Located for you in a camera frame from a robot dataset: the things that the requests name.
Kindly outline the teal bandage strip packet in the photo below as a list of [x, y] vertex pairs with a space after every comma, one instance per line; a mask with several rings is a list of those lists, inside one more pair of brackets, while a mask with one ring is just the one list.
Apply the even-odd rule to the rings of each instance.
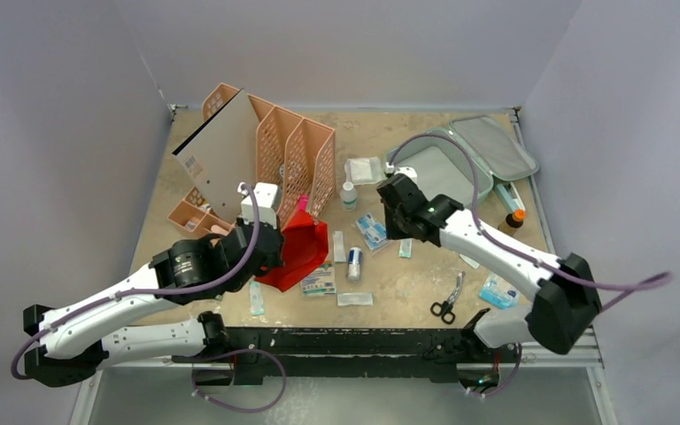
[[413, 240], [411, 238], [400, 241], [398, 247], [398, 256], [402, 259], [410, 259], [412, 257]]

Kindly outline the teal printed plaster packet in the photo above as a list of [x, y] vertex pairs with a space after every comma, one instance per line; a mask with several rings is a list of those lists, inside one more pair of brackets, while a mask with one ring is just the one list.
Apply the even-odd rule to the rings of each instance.
[[259, 282], [250, 282], [249, 301], [252, 316], [260, 316], [265, 313], [265, 304], [261, 287], [262, 285]]

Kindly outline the red first aid pouch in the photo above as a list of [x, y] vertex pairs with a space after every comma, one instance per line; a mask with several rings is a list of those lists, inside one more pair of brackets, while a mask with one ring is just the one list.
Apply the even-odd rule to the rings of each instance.
[[309, 212], [296, 210], [283, 230], [281, 267], [255, 281], [285, 292], [300, 283], [328, 256], [328, 225]]

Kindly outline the alcohol wipes bag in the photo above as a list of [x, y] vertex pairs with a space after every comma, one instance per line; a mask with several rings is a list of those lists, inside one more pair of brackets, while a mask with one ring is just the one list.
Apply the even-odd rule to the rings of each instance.
[[372, 254], [377, 253], [389, 243], [386, 227], [371, 213], [355, 220], [355, 225]]

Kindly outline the white bandage strip packet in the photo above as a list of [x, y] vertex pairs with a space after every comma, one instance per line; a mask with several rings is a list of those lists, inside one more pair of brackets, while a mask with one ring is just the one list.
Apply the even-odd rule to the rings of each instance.
[[344, 248], [344, 233], [341, 230], [336, 230], [332, 235], [333, 242], [333, 260], [336, 263], [346, 263], [347, 256]]

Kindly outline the clear packet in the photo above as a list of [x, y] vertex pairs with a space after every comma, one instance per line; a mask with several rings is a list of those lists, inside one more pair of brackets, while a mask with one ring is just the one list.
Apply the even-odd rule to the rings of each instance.
[[338, 306], [371, 306], [374, 297], [367, 292], [345, 292], [336, 295], [336, 302]]

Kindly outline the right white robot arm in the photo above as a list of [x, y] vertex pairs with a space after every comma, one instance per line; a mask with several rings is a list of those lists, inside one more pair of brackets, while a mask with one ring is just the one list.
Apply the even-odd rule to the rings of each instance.
[[412, 238], [470, 257], [529, 300], [528, 305], [478, 313], [461, 338], [470, 359], [482, 360], [500, 346], [525, 342], [566, 354], [600, 313], [597, 290], [576, 282], [592, 278], [585, 259], [532, 249], [482, 223], [446, 195], [427, 199], [404, 174], [391, 176], [376, 190], [390, 240]]

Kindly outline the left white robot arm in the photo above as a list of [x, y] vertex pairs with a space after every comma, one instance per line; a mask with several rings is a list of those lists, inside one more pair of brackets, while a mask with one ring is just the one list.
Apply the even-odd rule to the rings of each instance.
[[31, 305], [23, 312], [30, 337], [12, 359], [12, 377], [57, 388], [130, 360], [171, 355], [219, 361], [231, 343], [217, 313], [167, 325], [132, 325], [154, 313], [239, 291], [282, 264], [283, 242], [278, 228], [238, 220], [225, 236], [175, 242], [121, 282], [73, 305]]

